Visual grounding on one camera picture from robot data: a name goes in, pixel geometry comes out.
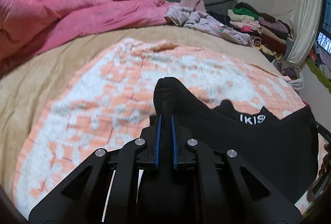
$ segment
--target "green cloth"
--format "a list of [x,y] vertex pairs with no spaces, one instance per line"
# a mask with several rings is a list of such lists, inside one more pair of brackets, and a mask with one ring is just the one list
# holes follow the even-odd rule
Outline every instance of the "green cloth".
[[323,74],[323,72],[317,68],[317,66],[310,60],[306,59],[306,63],[309,67],[309,69],[312,71],[312,73],[317,76],[320,83],[323,84],[324,87],[326,87],[329,92],[331,93],[331,82],[327,79],[327,77]]
[[233,13],[237,14],[237,15],[247,15],[247,16],[251,16],[253,17],[255,20],[258,20],[259,15],[256,15],[255,13],[247,10],[246,8],[241,8],[241,9],[237,9],[237,8],[233,8],[232,9]]

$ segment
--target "orange and white blanket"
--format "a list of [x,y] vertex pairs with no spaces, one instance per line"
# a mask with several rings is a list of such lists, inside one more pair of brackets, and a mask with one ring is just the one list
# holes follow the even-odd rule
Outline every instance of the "orange and white blanket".
[[[126,38],[76,72],[65,92],[47,103],[18,158],[19,211],[28,217],[95,149],[115,150],[139,137],[155,114],[155,85],[167,76],[181,80],[209,107],[229,99],[238,111],[254,114],[265,106],[283,118],[304,106],[288,77],[206,48]],[[307,194],[296,204],[302,213],[308,205]]]

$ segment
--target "blue strip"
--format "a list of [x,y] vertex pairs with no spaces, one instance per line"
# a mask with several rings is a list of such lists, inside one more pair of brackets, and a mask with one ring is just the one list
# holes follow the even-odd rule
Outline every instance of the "blue strip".
[[160,135],[161,135],[161,119],[162,115],[158,116],[158,132],[156,134],[156,143],[155,143],[155,169],[158,169],[158,150],[160,147]]
[[173,168],[175,170],[177,170],[177,168],[178,168],[178,149],[177,149],[176,132],[175,132],[175,121],[173,119],[173,115],[171,115],[171,126],[173,129]]

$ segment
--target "beige bed sheet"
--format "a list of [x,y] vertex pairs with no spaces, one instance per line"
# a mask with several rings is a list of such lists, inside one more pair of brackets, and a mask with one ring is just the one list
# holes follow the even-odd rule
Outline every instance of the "beige bed sheet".
[[59,97],[75,71],[126,37],[145,42],[167,39],[181,46],[210,48],[278,74],[256,48],[175,26],[118,30],[77,38],[36,56],[0,80],[0,183],[11,200],[18,154],[45,103]]

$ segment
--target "white curtain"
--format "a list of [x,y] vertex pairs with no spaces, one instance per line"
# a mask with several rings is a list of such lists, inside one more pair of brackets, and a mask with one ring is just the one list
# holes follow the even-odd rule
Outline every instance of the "white curtain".
[[295,39],[287,61],[300,66],[307,57],[317,35],[323,0],[299,0],[291,17]]

